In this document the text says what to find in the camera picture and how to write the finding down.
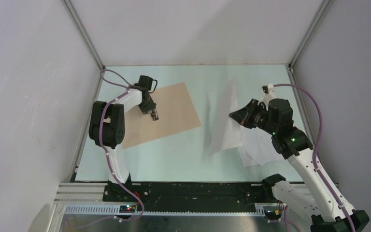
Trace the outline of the metal folder clip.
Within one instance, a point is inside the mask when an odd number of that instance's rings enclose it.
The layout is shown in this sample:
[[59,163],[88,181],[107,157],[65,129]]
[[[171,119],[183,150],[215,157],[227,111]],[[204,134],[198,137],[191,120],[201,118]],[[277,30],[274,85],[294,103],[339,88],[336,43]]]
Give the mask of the metal folder clip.
[[157,110],[151,110],[150,111],[150,115],[151,115],[151,118],[152,118],[153,121],[159,120],[159,116],[158,116]]

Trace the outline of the white paper sheet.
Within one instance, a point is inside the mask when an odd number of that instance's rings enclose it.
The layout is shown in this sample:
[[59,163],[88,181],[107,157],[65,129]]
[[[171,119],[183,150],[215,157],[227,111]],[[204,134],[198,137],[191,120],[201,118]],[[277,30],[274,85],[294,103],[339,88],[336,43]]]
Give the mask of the white paper sheet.
[[209,155],[243,145],[241,127],[229,117],[238,109],[237,82],[233,77],[226,85],[216,103],[214,126]]

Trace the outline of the brown cardboard folder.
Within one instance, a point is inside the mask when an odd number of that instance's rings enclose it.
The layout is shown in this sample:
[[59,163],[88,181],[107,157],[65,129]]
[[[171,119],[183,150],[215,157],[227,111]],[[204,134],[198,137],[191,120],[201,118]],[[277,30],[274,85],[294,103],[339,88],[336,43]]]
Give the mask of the brown cardboard folder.
[[152,95],[158,120],[142,114],[138,106],[125,114],[123,148],[134,147],[201,126],[195,106],[184,82],[158,88]]

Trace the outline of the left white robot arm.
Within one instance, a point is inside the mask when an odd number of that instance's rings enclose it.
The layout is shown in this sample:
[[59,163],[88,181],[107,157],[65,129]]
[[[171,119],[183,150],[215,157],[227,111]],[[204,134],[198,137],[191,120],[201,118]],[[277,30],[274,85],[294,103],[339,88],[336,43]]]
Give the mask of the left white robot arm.
[[114,194],[121,201],[128,201],[133,196],[133,187],[125,182],[129,171],[122,155],[122,142],[125,138],[125,113],[138,107],[142,114],[149,115],[153,121],[159,120],[157,104],[151,97],[158,81],[147,75],[141,75],[138,82],[129,85],[125,91],[109,102],[93,103],[88,135],[106,154],[109,167],[108,180],[119,184]]

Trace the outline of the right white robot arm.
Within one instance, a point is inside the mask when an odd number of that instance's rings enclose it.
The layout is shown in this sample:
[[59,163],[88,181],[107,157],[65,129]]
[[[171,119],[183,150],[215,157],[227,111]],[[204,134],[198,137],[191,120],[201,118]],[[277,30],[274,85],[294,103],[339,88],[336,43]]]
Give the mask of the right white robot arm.
[[280,174],[262,180],[262,197],[268,202],[280,200],[304,219],[311,220],[313,232],[360,232],[370,218],[356,210],[328,177],[307,135],[293,125],[289,101],[272,99],[268,104],[251,99],[243,108],[229,114],[239,125],[258,128],[271,135],[272,146],[297,171],[311,197],[296,192]]

